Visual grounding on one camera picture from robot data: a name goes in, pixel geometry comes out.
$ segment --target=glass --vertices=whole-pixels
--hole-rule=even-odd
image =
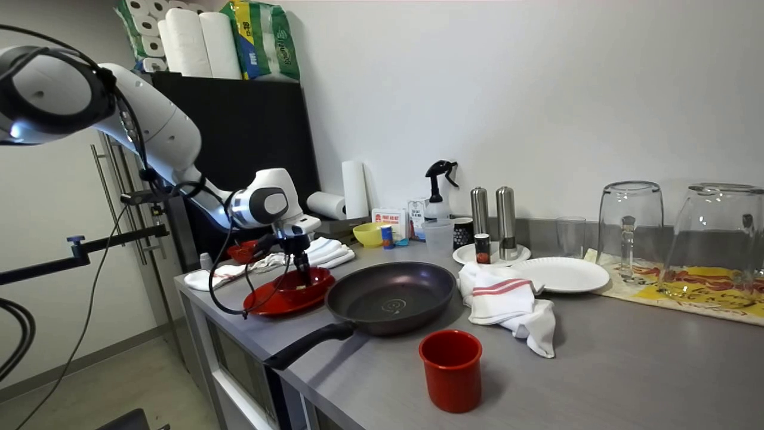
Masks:
[[[614,183],[603,189],[597,263],[626,285],[648,285],[662,274],[663,196],[654,183]]]
[[[668,300],[747,309],[760,278],[763,191],[747,185],[693,185],[673,225],[662,278]]]

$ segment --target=white plate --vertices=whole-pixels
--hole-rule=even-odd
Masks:
[[[535,259],[514,266],[523,278],[533,281],[535,290],[558,294],[583,294],[606,288],[611,275],[577,259]]]
[[[518,246],[518,250],[520,250],[520,257],[515,257],[511,260],[503,260],[503,259],[499,259],[499,241],[492,241],[492,266],[515,266],[520,260],[527,260],[531,259],[531,250],[526,250],[526,246]],[[460,266],[464,263],[476,263],[476,245],[466,245],[466,246],[457,250],[452,254],[452,259],[457,263],[460,263]]]

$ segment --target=red plate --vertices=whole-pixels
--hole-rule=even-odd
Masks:
[[[306,288],[302,275],[291,270],[268,285],[261,285],[244,300],[246,314],[278,319],[320,307],[335,288],[335,278],[324,269],[311,269],[311,278],[312,285]]]

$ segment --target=red object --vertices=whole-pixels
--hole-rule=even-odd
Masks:
[[[492,288],[474,288],[474,296],[497,296],[497,294],[507,294],[507,291],[514,291],[514,290],[520,290],[523,285],[531,285],[531,281],[526,278],[514,278],[514,281],[503,281],[503,283],[497,283]]]
[[[450,413],[466,413],[481,405],[478,337],[460,331],[440,331],[421,342],[428,392],[435,406]]]
[[[312,283],[306,288],[302,274],[291,270],[268,285],[261,285],[244,300],[246,314],[278,319],[320,307],[335,288],[335,278],[324,269],[311,269],[311,278]]]
[[[227,254],[238,266],[248,266],[248,263],[255,263],[255,246],[258,246],[258,241],[250,239],[250,241],[241,241],[236,246],[229,246]]]

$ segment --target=frying pan handle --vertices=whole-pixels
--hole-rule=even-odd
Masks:
[[[265,361],[268,369],[274,371],[285,371],[289,369],[297,358],[302,358],[303,354],[309,354],[312,348],[317,348],[324,340],[349,340],[357,333],[357,325],[351,324],[339,324],[339,325],[324,325],[297,342],[291,342],[289,348],[285,348],[283,352],[278,352],[274,356],[269,356]]]

